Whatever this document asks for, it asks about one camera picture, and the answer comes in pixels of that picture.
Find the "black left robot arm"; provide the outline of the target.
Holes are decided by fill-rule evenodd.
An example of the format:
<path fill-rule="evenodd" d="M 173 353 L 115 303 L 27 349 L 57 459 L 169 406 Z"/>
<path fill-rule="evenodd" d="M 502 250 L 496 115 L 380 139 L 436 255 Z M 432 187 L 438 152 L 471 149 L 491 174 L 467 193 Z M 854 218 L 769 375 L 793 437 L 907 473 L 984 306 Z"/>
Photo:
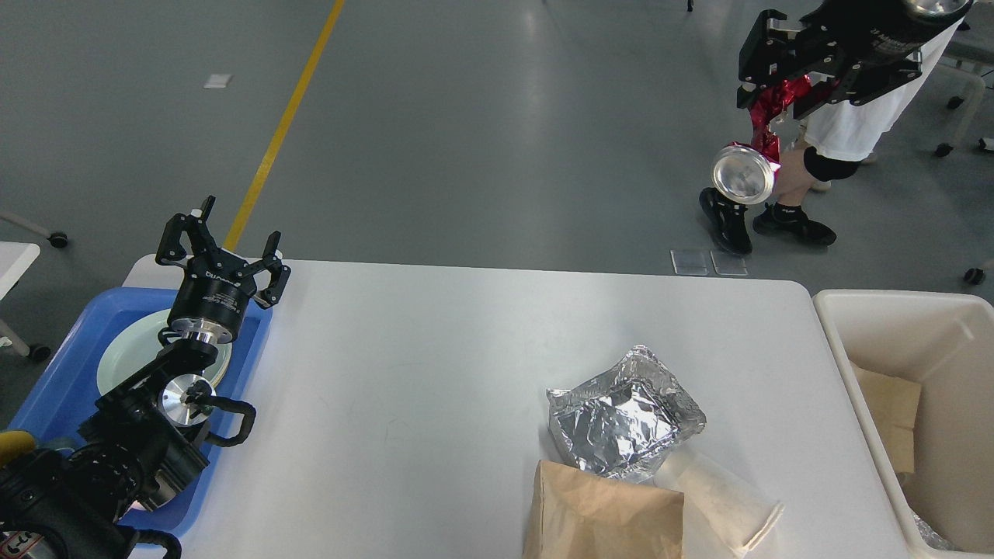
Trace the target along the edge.
<path fill-rule="evenodd" d="M 81 448 L 42 446 L 22 431 L 2 435 L 2 556 L 128 558 L 140 544 L 179 558 L 169 532 L 121 523 L 134 505 L 153 512 L 209 467 L 205 445 L 231 448 L 251 435 L 255 407 L 216 393 L 203 375 L 234 342 L 249 305 L 273 307 L 291 275 L 267 238 L 254 262 L 217 245 L 208 229 L 213 196 L 171 217 L 155 254 L 183 270 L 161 329 L 171 341 L 95 402 L 78 427 Z"/>

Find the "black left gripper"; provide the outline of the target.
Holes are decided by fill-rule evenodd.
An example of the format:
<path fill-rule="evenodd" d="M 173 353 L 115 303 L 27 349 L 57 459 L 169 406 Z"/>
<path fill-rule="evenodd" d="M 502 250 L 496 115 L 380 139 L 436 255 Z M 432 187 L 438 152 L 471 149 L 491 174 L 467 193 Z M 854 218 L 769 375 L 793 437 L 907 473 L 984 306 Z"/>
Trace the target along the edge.
<path fill-rule="evenodd" d="M 206 332 L 213 344 L 228 344 L 238 338 L 251 298 L 263 309 L 281 301 L 291 269 L 278 251 L 280 231 L 267 237 L 262 257 L 252 264 L 221 250 L 208 229 L 214 202 L 216 197 L 207 196 L 189 213 L 171 216 L 154 259 L 160 266 L 183 269 L 167 318 L 172 332 Z M 269 283 L 256 290 L 252 277 L 263 270 L 269 273 Z"/>

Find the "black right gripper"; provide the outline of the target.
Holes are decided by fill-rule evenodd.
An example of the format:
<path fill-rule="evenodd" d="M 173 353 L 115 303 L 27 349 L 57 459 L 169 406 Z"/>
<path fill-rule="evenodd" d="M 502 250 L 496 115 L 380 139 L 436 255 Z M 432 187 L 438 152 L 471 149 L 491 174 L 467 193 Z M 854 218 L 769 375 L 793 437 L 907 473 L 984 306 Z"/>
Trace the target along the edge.
<path fill-rule="evenodd" d="M 826 105 L 867 105 L 922 77 L 917 49 L 962 19 L 964 3 L 824 1 L 807 17 L 808 23 L 792 21 L 775 9 L 756 17 L 739 50 L 739 109 L 752 107 L 761 92 L 810 74 L 825 79 L 796 96 L 796 120 Z"/>

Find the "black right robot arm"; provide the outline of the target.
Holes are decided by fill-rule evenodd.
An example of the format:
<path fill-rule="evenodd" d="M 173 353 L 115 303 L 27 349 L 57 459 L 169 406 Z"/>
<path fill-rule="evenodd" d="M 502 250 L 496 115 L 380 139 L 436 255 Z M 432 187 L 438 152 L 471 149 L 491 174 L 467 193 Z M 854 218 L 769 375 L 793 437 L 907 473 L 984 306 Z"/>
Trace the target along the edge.
<path fill-rule="evenodd" d="M 972 1 L 823 1 L 798 28 L 762 11 L 739 51 L 736 105 L 865 106 L 923 74 L 922 46 L 955 27 Z"/>

